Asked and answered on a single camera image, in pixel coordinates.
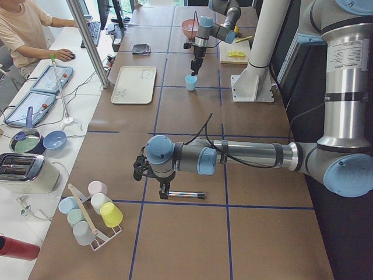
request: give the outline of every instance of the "cutting board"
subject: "cutting board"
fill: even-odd
[[[249,41],[241,41],[236,43],[236,40],[239,38],[235,38],[232,44],[228,44],[226,42],[221,42],[219,44],[219,57],[220,63],[227,63],[227,64],[247,64],[249,61],[250,56],[250,45]],[[243,51],[246,56],[244,57],[229,57],[227,55],[228,51]]]

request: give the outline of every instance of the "black keyboard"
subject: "black keyboard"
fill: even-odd
[[[100,39],[100,34],[101,34],[101,23],[100,22],[88,22],[88,29],[89,33],[92,36],[94,45],[98,45],[98,40]],[[82,43],[80,44],[81,48],[85,48],[84,41],[82,40]]]

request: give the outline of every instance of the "shirt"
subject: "shirt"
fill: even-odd
[[[17,68],[39,61],[38,58],[24,57],[16,50],[22,45],[46,50],[43,25],[52,24],[52,16],[39,8],[34,0],[26,0],[20,7],[21,11],[18,13],[0,8],[0,39],[8,47]]]

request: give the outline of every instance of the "white table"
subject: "white table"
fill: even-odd
[[[94,72],[93,65],[89,58],[86,49],[80,48],[82,37],[77,28],[65,27],[56,41],[51,46],[51,49],[58,50],[60,48],[68,48],[76,55],[74,60],[69,62],[62,62],[56,60],[57,65],[67,65],[74,69],[73,77],[69,83],[64,87],[64,95],[69,94]],[[105,60],[108,54],[115,55],[111,47],[111,37],[103,33],[100,37],[100,43],[97,47],[98,53],[102,61]],[[30,77],[38,77],[42,71],[50,65],[51,61],[48,59],[40,61],[34,72]],[[27,81],[18,94],[12,100],[10,105],[16,105],[23,96],[29,91],[34,80]],[[52,217],[58,206],[63,189],[65,188],[68,173],[72,170],[75,159],[78,155],[80,146],[83,142],[84,136],[87,133],[88,124],[92,118],[97,102],[100,98],[102,86],[97,75],[94,75],[90,82],[81,86],[78,89],[76,97],[68,104],[69,115],[74,119],[79,120],[83,125],[83,131],[79,126],[66,126],[64,131],[67,136],[81,135],[81,137],[68,138],[66,146],[61,150],[45,150],[43,155],[60,171],[60,177],[52,192],[49,194],[28,195],[26,200],[27,205],[31,205],[31,210],[38,216],[42,216],[39,209],[48,217]],[[73,94],[67,96],[66,102],[72,98]],[[5,111],[5,115],[9,114],[10,110]],[[61,100],[58,100],[51,108],[46,118],[40,124],[53,123],[64,117],[63,106]],[[46,136],[51,131],[60,130],[62,121],[56,124],[43,125],[37,130],[41,135]],[[11,128],[6,125],[0,126],[3,133],[9,137],[22,129]],[[7,137],[0,137],[0,154],[12,152],[9,148],[10,139]],[[34,217],[25,218],[21,216],[20,211],[22,207],[17,202],[17,198],[23,194],[10,192],[9,190],[0,187],[0,233],[14,239],[19,239],[25,242],[38,244],[41,246],[49,228],[50,222],[48,220],[39,220]],[[0,271],[1,279],[7,280],[23,280],[27,279],[35,264],[34,261],[18,260],[8,257],[0,257]]]

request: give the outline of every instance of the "pink bowl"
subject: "pink bowl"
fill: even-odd
[[[189,39],[194,39],[197,36],[198,32],[198,22],[197,19],[194,20],[193,25],[193,19],[187,19],[181,23],[181,29],[184,35],[187,36]]]

